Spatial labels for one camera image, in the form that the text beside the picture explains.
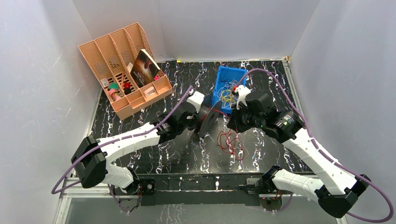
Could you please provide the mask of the grey perforated cable spool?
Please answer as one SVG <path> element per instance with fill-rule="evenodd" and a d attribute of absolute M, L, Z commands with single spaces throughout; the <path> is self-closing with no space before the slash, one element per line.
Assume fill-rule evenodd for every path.
<path fill-rule="evenodd" d="M 222 102 L 217 101 L 212 105 L 212 96 L 205 95 L 203 102 L 198 110 L 196 131 L 199 138 L 203 138 L 211 127 L 215 124 L 217 117 L 221 112 Z"/>

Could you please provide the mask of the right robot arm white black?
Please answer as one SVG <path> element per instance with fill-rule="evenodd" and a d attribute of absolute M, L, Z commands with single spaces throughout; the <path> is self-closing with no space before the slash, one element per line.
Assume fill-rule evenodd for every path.
<path fill-rule="evenodd" d="M 329 215 L 341 218 L 368 187 L 321 155 L 312 145 L 304 122 L 292 111 L 278 111 L 266 93 L 239 94 L 227 127 L 238 133 L 261 129 L 295 153 L 317 175 L 314 179 L 272 166 L 257 182 L 247 184 L 248 190 L 290 191 L 317 202 Z"/>

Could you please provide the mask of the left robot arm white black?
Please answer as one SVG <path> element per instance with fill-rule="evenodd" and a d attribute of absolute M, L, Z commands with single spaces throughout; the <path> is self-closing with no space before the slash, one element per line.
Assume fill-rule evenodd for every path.
<path fill-rule="evenodd" d="M 116 166 L 116 159 L 175 139 L 185 129 L 193 130 L 202 105 L 182 102 L 170 113 L 160 115 L 131 131 L 104 139 L 86 137 L 73 155 L 71 162 L 84 189 L 100 183 L 117 186 L 125 193 L 134 194 L 141 181 L 132 168 Z"/>

